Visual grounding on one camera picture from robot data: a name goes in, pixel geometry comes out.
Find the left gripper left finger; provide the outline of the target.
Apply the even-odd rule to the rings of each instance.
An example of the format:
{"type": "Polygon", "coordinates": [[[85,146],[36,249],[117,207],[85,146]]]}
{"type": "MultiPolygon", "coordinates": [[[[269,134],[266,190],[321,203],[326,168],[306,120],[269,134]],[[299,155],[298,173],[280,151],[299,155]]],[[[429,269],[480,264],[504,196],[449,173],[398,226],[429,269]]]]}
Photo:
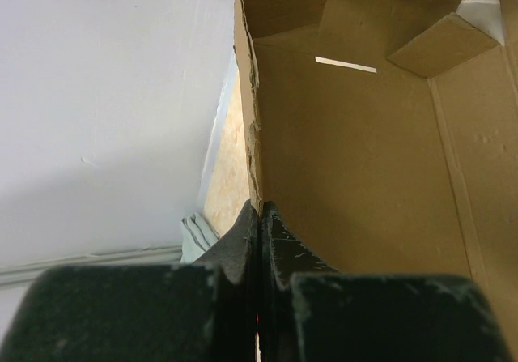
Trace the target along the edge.
{"type": "Polygon", "coordinates": [[[257,213],[185,265],[59,266],[11,323],[13,361],[253,361],[257,213]]]}

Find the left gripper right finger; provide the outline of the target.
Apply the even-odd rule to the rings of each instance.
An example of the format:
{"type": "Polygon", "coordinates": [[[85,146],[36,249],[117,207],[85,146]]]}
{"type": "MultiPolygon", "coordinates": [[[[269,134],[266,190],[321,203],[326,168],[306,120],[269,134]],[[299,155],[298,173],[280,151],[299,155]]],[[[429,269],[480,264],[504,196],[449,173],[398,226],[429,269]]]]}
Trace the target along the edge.
{"type": "Polygon", "coordinates": [[[264,361],[503,361],[506,343],[470,279],[341,273],[292,233],[272,202],[259,227],[264,361]]]}

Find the brown cardboard box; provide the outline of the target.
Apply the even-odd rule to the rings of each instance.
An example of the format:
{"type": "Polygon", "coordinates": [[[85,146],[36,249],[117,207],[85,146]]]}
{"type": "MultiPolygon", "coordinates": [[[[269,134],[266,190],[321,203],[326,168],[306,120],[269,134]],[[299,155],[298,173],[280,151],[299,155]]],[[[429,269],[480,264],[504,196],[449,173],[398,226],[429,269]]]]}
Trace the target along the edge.
{"type": "Polygon", "coordinates": [[[236,0],[258,200],[344,270],[517,278],[517,0],[236,0]]]}

